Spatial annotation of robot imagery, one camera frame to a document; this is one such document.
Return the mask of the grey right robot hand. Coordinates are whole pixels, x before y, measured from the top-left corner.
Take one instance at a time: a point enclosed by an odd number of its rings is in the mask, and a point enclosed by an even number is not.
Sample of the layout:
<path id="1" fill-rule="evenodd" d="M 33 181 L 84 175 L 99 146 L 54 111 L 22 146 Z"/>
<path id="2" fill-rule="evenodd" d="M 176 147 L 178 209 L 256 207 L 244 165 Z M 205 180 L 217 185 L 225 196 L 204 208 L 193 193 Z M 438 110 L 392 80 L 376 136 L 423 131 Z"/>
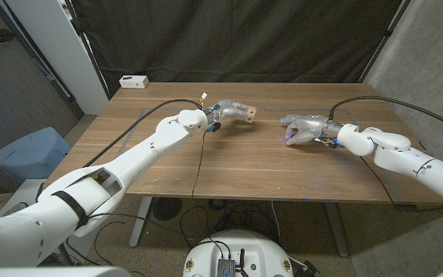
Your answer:
<path id="1" fill-rule="evenodd" d="M 315 141 L 332 148 L 338 146 L 338 133 L 343 127 L 343 124 L 322 115 L 286 115 L 280 119 L 280 123 L 286 125 L 286 145 Z"/>

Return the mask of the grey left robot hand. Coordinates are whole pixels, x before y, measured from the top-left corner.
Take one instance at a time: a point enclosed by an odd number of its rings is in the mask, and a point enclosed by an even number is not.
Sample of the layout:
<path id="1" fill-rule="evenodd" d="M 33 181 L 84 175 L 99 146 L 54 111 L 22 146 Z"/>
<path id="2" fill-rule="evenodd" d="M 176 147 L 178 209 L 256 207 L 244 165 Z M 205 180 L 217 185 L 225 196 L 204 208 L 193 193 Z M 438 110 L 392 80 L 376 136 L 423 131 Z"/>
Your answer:
<path id="1" fill-rule="evenodd" d="M 244 119 L 248 123 L 252 123 L 256 107 L 245 105 L 240 102 L 234 102 L 229 99 L 221 100 L 212 107 L 204 110 L 208 120 L 208 132 L 216 132 L 220 129 L 222 121 L 229 118 Z"/>

